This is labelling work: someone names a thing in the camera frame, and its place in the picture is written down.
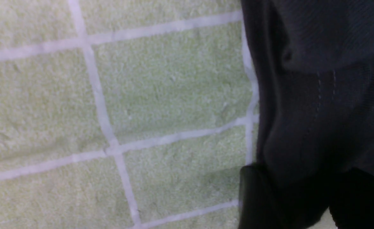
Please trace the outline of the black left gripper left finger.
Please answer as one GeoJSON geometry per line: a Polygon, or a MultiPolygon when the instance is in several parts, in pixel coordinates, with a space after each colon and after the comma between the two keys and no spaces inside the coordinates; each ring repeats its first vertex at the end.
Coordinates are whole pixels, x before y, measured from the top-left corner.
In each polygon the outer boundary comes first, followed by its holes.
{"type": "Polygon", "coordinates": [[[330,200],[330,178],[312,177],[278,187],[259,164],[241,168],[239,229],[306,229],[320,221],[330,200]]]}

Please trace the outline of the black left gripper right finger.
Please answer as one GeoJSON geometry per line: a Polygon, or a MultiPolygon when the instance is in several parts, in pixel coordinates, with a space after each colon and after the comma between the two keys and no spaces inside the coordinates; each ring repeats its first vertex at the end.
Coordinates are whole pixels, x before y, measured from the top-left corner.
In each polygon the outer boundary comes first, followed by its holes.
{"type": "Polygon", "coordinates": [[[344,173],[329,211],[338,229],[374,229],[374,176],[356,168],[344,173]]]}

